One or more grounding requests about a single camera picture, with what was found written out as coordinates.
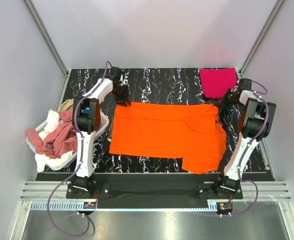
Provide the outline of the orange t shirt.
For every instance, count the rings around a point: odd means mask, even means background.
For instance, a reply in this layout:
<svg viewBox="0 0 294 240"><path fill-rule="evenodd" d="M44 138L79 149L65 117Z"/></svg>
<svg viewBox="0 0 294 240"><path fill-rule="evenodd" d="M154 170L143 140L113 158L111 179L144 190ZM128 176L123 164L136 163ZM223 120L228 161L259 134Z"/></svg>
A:
<svg viewBox="0 0 294 240"><path fill-rule="evenodd" d="M133 102L115 109L109 152L182 159L183 170L201 175L218 169L226 141L219 110L212 104Z"/></svg>

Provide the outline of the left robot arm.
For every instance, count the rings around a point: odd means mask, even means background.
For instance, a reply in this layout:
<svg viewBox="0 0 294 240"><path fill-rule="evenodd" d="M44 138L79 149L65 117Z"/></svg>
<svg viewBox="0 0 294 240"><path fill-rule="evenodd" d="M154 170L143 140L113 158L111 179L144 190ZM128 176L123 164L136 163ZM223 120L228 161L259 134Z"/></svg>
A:
<svg viewBox="0 0 294 240"><path fill-rule="evenodd" d="M102 77L89 92L74 99L72 124L77 136L77 161L75 171L68 179L68 199L85 199L98 195L93 178L93 144L109 124L108 121L102 122L104 114L100 110L100 104L112 93L118 105L131 105L129 88L123 80L123 71L112 66L105 69Z"/></svg>

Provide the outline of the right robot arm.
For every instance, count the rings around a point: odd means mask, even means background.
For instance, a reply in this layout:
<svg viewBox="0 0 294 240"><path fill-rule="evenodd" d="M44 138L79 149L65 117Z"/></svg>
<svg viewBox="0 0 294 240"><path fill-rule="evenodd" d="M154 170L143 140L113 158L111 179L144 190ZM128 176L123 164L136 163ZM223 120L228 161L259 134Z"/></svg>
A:
<svg viewBox="0 0 294 240"><path fill-rule="evenodd" d="M260 85L248 78L240 79L238 85L234 89L228 89L215 104L224 110L232 105L244 105L239 119L239 139L236 148L228 164L211 187L218 198L228 198L237 192L253 150L270 134L272 128L277 105L263 98L263 95L268 93L264 86L262 86L263 92L256 91L252 89L253 83Z"/></svg>

